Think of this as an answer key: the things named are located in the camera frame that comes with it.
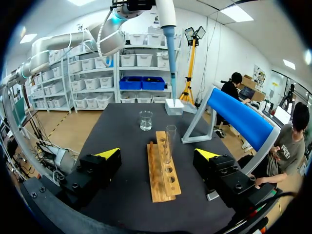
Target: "glass beaker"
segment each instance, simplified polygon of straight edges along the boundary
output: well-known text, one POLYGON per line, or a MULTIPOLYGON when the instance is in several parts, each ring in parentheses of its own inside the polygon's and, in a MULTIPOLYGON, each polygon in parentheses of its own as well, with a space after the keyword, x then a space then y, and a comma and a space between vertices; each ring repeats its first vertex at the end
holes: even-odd
POLYGON ((153 113, 150 111, 140 112, 140 128, 143 131, 149 131, 152 129, 152 116, 153 113))
POLYGON ((168 125, 166 129, 166 140, 164 145, 164 163, 166 164, 170 163, 171 161, 175 137, 176 127, 174 125, 168 125))

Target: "ceiling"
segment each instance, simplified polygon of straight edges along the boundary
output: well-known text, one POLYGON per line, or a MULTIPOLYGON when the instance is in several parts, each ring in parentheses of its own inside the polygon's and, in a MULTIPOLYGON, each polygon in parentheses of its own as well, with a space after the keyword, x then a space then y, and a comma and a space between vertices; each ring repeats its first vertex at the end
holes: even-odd
MULTIPOLYGON (((22 23, 27 33, 38 33, 37 39, 51 33, 55 28, 79 16, 108 8, 111 0, 96 0, 83 7, 75 6, 67 0, 39 1, 33 12, 22 23)), ((174 0, 175 7, 186 9, 216 20, 217 11, 232 4, 239 4, 254 21, 234 22, 223 13, 218 13, 217 21, 231 28, 253 44, 276 67, 311 83, 311 70, 303 60, 303 47, 296 31, 287 17, 273 0, 174 0), (296 70, 284 65, 283 59, 293 62, 296 70)), ((31 43, 19 44, 17 39, 8 58, 25 55, 31 43)))

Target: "white robotic arm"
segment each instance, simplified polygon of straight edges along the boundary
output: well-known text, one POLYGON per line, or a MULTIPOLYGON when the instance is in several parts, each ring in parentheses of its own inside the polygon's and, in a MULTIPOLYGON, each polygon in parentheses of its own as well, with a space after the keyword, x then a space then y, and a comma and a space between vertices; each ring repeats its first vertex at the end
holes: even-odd
POLYGON ((36 170, 52 180, 49 172, 36 160, 34 154, 29 150, 13 116, 11 100, 8 88, 15 84, 24 84, 31 75, 39 73, 49 67, 49 50, 59 50, 75 47, 83 42, 90 43, 90 48, 98 48, 100 57, 116 53, 124 47, 124 34, 120 26, 129 19, 139 16, 142 11, 150 10, 153 2, 158 9, 160 26, 167 37, 168 53, 170 61, 170 72, 172 74, 173 96, 175 96, 175 49, 174 49, 174 27, 176 26, 176 14, 173 0, 146 0, 146 8, 142 5, 136 6, 136 0, 113 0, 113 6, 104 23, 96 23, 89 27, 88 32, 69 33, 36 40, 32 45, 32 57, 30 61, 23 63, 16 71, 4 78, 0 84, 0 94, 3 97, 8 123, 12 133, 22 148, 26 158, 34 165, 36 170))

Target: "floor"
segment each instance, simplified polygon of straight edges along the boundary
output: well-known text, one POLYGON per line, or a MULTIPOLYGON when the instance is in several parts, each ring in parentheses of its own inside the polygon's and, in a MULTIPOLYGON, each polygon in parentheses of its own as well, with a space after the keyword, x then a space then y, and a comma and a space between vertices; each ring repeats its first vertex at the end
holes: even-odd
MULTIPOLYGON (((51 142, 59 147, 70 148, 74 151, 80 152, 84 142, 86 141, 101 113, 102 111, 80 111, 78 113, 73 112, 68 115, 67 112, 48 113, 45 111, 39 111, 37 116, 45 128, 46 134, 51 134, 49 137, 51 142)), ((207 121, 210 119, 210 116, 207 113, 205 113, 203 117, 207 121)), ((32 131, 30 124, 27 124, 26 128, 29 131, 32 131)), ((236 160, 247 154, 255 154, 254 150, 245 153, 244 150, 241 149, 243 141, 235 135, 235 130, 230 129, 228 126, 223 126, 222 129, 226 133, 226 137, 222 139, 222 141, 236 160)), ((295 173, 294 175, 287 177, 285 181, 279 183, 278 187, 285 192, 298 191, 301 186, 301 182, 302 177, 300 174, 295 173)), ((287 197, 280 199, 279 203, 282 212, 285 210, 289 201, 290 198, 287 197)), ((269 226, 271 226, 280 217, 280 208, 279 204, 276 204, 267 215, 269 218, 269 226)))

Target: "yellow tripod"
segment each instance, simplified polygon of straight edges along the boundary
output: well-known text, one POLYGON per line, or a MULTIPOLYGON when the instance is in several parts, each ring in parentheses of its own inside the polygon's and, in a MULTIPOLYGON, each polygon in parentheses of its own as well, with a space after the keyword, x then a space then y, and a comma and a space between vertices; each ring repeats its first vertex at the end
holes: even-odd
POLYGON ((190 61, 189 74, 186 77, 185 89, 180 96, 181 101, 189 101, 192 105, 194 105, 194 98, 193 98, 193 93, 192 93, 192 88, 191 88, 191 80, 193 76, 194 59, 195 59, 195 48, 196 48, 195 42, 196 40, 194 39, 193 44, 192 44, 192 55, 191 55, 191 61, 190 61))

